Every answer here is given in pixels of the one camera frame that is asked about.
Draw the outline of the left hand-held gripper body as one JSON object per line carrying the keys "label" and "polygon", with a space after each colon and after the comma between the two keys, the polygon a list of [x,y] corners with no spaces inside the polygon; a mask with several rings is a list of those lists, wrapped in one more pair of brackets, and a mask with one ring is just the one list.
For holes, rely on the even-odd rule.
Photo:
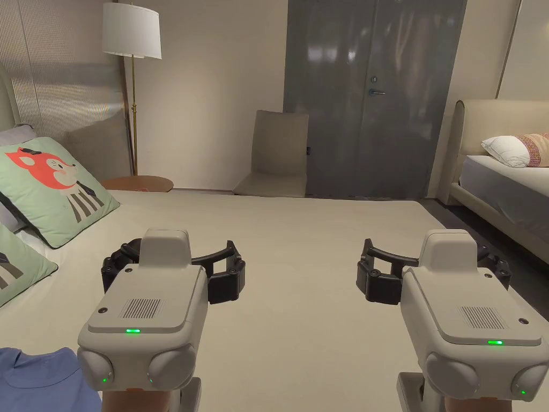
{"label": "left hand-held gripper body", "polygon": [[208,309],[207,276],[191,264],[186,230],[149,229],[82,327],[77,357],[99,392],[170,392],[176,411],[197,411],[194,375]]}

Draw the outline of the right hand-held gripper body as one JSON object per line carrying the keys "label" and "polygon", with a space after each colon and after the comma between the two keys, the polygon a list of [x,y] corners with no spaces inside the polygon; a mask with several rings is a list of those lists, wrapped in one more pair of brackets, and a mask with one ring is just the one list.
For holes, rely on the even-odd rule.
{"label": "right hand-held gripper body", "polygon": [[464,230],[429,231],[403,272],[400,311],[421,368],[402,372],[402,411],[445,411],[444,398],[531,402],[548,373],[541,323],[477,266]]}

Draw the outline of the person's right hand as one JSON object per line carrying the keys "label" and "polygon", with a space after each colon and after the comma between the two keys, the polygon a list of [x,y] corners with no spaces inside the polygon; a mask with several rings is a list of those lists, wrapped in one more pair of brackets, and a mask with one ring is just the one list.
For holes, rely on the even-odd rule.
{"label": "person's right hand", "polygon": [[444,407],[448,412],[511,412],[510,400],[467,399],[459,400],[444,397]]}

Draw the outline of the person's left hand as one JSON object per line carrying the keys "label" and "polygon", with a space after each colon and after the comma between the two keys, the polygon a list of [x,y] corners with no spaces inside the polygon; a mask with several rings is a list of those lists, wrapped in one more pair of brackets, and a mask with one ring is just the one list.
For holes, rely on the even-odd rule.
{"label": "person's left hand", "polygon": [[102,392],[101,411],[169,411],[173,392]]}

